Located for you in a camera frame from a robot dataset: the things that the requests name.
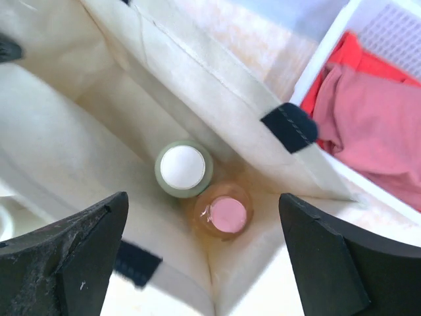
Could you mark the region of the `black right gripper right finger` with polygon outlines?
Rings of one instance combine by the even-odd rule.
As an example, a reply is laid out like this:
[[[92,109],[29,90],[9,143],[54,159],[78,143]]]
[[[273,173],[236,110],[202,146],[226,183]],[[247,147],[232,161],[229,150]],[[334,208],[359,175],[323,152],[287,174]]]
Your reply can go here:
[[[305,315],[419,315],[420,248],[374,234],[292,194],[282,230]]]

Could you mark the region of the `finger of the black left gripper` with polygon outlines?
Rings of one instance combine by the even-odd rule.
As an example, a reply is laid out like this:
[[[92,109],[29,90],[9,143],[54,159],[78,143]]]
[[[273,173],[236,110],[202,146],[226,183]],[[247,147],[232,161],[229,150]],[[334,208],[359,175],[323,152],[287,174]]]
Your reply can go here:
[[[10,37],[0,35],[0,63],[13,62],[23,58],[24,50]]]

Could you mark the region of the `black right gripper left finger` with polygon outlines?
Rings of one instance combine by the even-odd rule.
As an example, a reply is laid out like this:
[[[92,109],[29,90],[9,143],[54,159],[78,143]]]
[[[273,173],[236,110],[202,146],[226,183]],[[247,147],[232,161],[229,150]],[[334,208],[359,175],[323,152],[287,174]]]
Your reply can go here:
[[[127,216],[118,192],[1,242],[1,314],[100,315]]]

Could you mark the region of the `beige canvas tote bag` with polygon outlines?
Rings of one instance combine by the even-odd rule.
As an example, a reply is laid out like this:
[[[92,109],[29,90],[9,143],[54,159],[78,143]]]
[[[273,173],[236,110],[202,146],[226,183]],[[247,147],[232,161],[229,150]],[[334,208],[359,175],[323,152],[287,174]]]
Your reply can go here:
[[[124,239],[163,258],[143,293],[154,315],[302,315],[278,213],[290,192],[333,204],[351,193],[289,110],[173,1],[2,1],[1,33],[23,59],[1,65],[1,183],[60,219],[117,192]],[[263,123],[273,115],[291,132]],[[190,204],[158,185],[154,164],[191,140],[253,198],[254,217],[205,251]]]

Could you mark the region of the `green bottle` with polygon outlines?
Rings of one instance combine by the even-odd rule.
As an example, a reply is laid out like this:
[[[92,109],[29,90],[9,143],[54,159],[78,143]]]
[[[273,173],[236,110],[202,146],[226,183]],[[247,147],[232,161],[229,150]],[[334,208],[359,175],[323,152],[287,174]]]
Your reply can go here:
[[[211,183],[214,161],[201,144],[179,140],[162,149],[155,161],[159,186],[175,198],[198,196]]]

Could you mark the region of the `red cloth in basket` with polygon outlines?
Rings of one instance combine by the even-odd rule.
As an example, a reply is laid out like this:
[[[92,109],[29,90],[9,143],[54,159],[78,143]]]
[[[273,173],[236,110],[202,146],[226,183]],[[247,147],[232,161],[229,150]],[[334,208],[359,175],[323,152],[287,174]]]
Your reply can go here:
[[[304,97],[319,145],[420,209],[420,82],[345,32]]]

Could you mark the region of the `white plastic mesh basket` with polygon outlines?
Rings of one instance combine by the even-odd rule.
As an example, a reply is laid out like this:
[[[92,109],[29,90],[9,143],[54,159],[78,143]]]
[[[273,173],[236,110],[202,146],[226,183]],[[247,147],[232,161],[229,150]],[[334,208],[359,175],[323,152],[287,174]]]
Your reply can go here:
[[[420,4],[415,1],[350,1],[344,6],[323,37],[302,75],[291,103],[300,105],[316,76],[342,34],[353,31],[369,52],[420,77]],[[420,213],[353,171],[334,157],[312,145],[297,153],[297,158],[317,168],[327,166],[339,175],[339,183],[349,187],[351,197],[368,207],[372,198],[420,224]]]

